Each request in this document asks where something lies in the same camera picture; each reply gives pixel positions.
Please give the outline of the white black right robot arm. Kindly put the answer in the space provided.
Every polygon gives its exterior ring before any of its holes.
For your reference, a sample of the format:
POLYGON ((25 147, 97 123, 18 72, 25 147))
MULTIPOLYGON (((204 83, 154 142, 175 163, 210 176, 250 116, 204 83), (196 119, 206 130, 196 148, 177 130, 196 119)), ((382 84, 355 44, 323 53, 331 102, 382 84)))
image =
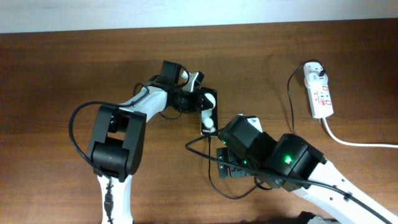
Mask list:
POLYGON ((227 156, 220 163, 283 188, 340 223, 397 223, 397 215, 353 185, 322 152, 294 134, 274 140, 255 116, 237 115, 218 134, 227 156))

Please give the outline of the black Samsung smartphone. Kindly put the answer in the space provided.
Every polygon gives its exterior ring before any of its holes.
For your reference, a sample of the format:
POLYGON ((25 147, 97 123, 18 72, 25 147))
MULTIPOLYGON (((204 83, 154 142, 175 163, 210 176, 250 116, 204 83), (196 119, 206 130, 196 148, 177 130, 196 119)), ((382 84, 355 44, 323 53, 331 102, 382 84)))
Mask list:
POLYGON ((213 103, 213 107, 201 112, 201 135, 212 133, 218 129, 217 91, 211 88, 201 87, 205 98, 213 103))

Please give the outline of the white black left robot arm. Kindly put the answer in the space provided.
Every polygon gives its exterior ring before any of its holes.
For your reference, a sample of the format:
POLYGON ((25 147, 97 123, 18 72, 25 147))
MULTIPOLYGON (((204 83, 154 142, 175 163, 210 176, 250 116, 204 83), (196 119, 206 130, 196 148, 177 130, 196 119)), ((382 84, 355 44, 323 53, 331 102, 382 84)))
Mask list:
POLYGON ((87 157, 94 166, 102 196, 103 223, 133 223, 131 183, 142 160, 146 124, 171 106, 182 113, 200 113, 202 133, 217 128, 217 92, 201 86, 202 72, 164 61, 158 75, 134 87, 120 105, 99 107, 87 157))

